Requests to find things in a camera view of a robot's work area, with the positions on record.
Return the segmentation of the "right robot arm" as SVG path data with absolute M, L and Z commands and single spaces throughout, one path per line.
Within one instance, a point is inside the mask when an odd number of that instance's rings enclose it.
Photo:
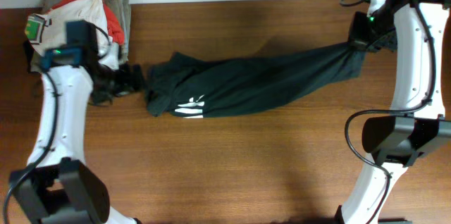
M 365 111 L 362 171 L 336 223 L 379 224 L 395 183 L 415 161 L 450 141 L 441 92 L 444 32 L 450 0 L 340 0 L 367 3 L 350 25 L 349 42 L 362 51 L 397 54 L 395 91 L 387 110 Z

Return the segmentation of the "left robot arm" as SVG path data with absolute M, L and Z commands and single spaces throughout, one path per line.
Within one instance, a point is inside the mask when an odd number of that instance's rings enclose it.
M 115 210 L 106 185 L 87 167 L 85 117 L 94 89 L 103 76 L 99 63 L 99 28 L 85 20 L 66 23 L 66 43 L 47 49 L 38 63 L 43 104 L 35 146 L 27 165 L 11 172 L 4 200 L 15 199 L 27 219 L 45 223 L 139 223 Z

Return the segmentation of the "dark green t-shirt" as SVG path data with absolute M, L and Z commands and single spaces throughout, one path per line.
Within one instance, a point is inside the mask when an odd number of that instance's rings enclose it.
M 347 42 L 276 57 L 201 61 L 176 52 L 148 72 L 147 111 L 219 118 L 284 106 L 359 76 L 365 52 Z

